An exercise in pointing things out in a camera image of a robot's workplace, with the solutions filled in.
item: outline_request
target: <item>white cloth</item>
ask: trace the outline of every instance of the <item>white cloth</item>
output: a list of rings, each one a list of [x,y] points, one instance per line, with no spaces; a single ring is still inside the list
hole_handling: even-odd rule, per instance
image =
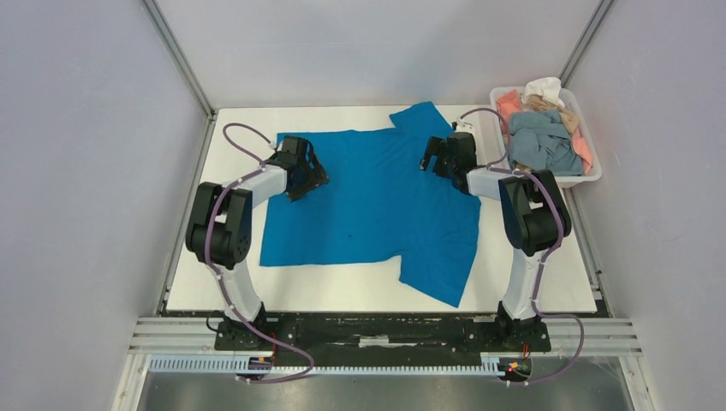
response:
[[[522,103],[526,104],[529,96],[534,94],[542,96],[544,101],[564,107],[565,103],[560,99],[561,84],[560,79],[556,77],[544,77],[543,79],[530,81],[524,88]]]

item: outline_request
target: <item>metal frame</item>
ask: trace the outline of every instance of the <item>metal frame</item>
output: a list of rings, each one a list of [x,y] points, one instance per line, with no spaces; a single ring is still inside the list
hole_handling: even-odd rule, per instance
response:
[[[174,250],[172,251],[171,257],[164,268],[164,286],[160,291],[159,301],[157,304],[157,313],[162,313],[165,309],[165,304],[169,298],[171,292],[171,285],[174,282],[174,275],[176,274],[176,266],[179,264],[179,256],[182,255],[182,248],[184,246],[184,235],[187,232],[187,226],[189,224],[189,215],[192,214],[192,205],[194,203],[194,195],[197,193],[197,185],[202,177],[202,170],[206,162],[206,155],[209,152],[209,145],[211,143],[211,136],[214,133],[214,127],[217,125],[217,115],[210,117],[206,125],[206,131],[204,138],[201,139],[199,148],[199,157],[197,158],[196,165],[194,167],[194,174],[189,182],[189,188],[187,191],[187,204],[184,205],[184,213],[181,216],[179,222],[179,230],[176,232],[176,242],[174,243]]]
[[[189,85],[194,98],[197,100],[197,104],[201,108],[202,112],[205,113],[205,116],[207,116],[208,119],[211,119],[214,116],[214,108],[211,106],[209,99],[206,97],[204,89],[200,85],[197,76],[194,74],[194,70],[192,70],[192,66],[184,56],[184,52],[179,46],[179,42],[176,41],[174,33],[171,31],[169,23],[164,18],[164,13],[162,13],[161,8],[159,8],[157,1],[141,0],[141,4],[143,4],[144,9],[149,14],[149,18],[151,18],[154,27],[157,29],[159,38],[161,38],[164,42],[166,49],[171,55],[171,59],[174,60],[174,64],[176,64],[176,67],[179,69],[179,74],[181,74],[181,77],[187,82],[187,85]]]
[[[212,326],[218,323],[212,319]],[[552,351],[532,353],[537,357],[564,357],[574,351],[579,328],[566,319],[545,321],[550,330]],[[643,377],[642,351],[632,323],[627,319],[583,319],[585,347],[583,357],[617,357],[620,359],[628,392],[635,411],[655,408]],[[251,357],[269,356],[270,351],[220,352],[213,348],[216,335],[205,326],[205,319],[139,319],[128,351],[121,383],[114,398],[113,410],[135,410],[148,372],[253,373],[247,369]],[[316,374],[325,375],[496,375],[494,366],[500,357],[511,353],[481,353],[481,366],[418,367],[323,367]],[[298,372],[301,367],[278,367],[274,373]]]
[[[210,319],[212,327],[220,319]],[[545,319],[552,350],[549,353],[532,353],[538,357],[567,356],[577,347],[580,328],[569,319]],[[622,357],[642,356],[640,343],[633,324],[628,319],[582,319],[585,325],[585,346],[581,356]],[[216,335],[210,332],[202,318],[139,319],[128,352],[130,354],[214,354]],[[235,351],[235,355],[269,356],[271,351]],[[507,357],[511,353],[484,353],[486,356]]]
[[[580,64],[582,56],[585,55],[585,52],[590,47],[592,38],[603,24],[603,20],[605,20],[605,16],[607,16],[610,12],[610,8],[614,2],[615,0],[600,0],[600,3],[598,3],[598,6],[595,8],[589,22],[587,22],[587,25],[585,26],[585,30],[582,31],[580,39],[577,40],[577,44],[574,46],[572,53],[569,55],[569,58],[565,63],[565,67],[560,73],[560,81],[562,82],[563,87],[567,87],[570,79],[572,79],[578,64]]]

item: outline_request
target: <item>clothing pile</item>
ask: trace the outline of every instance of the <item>clothing pile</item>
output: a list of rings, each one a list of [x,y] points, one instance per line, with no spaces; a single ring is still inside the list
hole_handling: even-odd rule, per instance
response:
[[[498,98],[497,110],[509,124],[509,165],[520,170],[550,170],[555,176],[583,176],[593,155],[580,131],[580,118],[559,98],[560,80],[531,81],[524,95],[512,90]],[[525,111],[526,104],[533,111]]]

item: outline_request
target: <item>enclosure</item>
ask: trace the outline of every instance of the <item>enclosure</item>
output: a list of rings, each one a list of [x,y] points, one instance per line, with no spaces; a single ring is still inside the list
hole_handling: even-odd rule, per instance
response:
[[[720,408],[723,2],[46,3],[3,5],[3,408]],[[235,380],[249,371],[239,361],[269,350],[215,349],[205,322],[219,327],[225,302],[184,247],[199,184],[256,167],[226,124],[269,136],[375,130],[425,101],[453,122],[496,109],[492,90],[543,77],[576,97],[598,170],[560,182],[573,233],[538,300],[584,323],[568,372],[508,389],[495,359],[511,353],[462,349],[507,290],[512,247],[496,201],[481,200],[457,307],[399,282],[398,257],[260,264],[265,202],[247,264],[281,339],[291,330],[304,345],[297,330],[329,332],[331,320],[372,330],[359,337],[406,323],[435,325],[445,350],[356,339],[371,344],[356,351],[372,353],[370,366],[330,348],[311,351],[319,365],[303,379]],[[479,163],[502,155],[497,118],[469,121]],[[233,137],[270,155],[244,130]],[[532,353],[538,376],[567,364],[580,334],[570,320],[545,323],[552,350]],[[380,366],[384,352],[404,354]],[[414,363],[400,364],[409,353]],[[283,375],[303,365],[285,358]]]

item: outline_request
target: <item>beige cloth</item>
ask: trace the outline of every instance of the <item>beige cloth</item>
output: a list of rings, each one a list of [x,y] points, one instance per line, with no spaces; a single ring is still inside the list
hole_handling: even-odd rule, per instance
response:
[[[562,118],[562,125],[565,126],[570,135],[574,134],[574,131],[577,130],[577,126],[580,124],[580,118],[573,111],[559,107],[549,101],[545,101],[542,96],[538,96],[536,94],[529,96],[527,104],[529,104],[529,106],[532,107],[532,110],[535,111],[558,110],[560,112],[560,117]]]

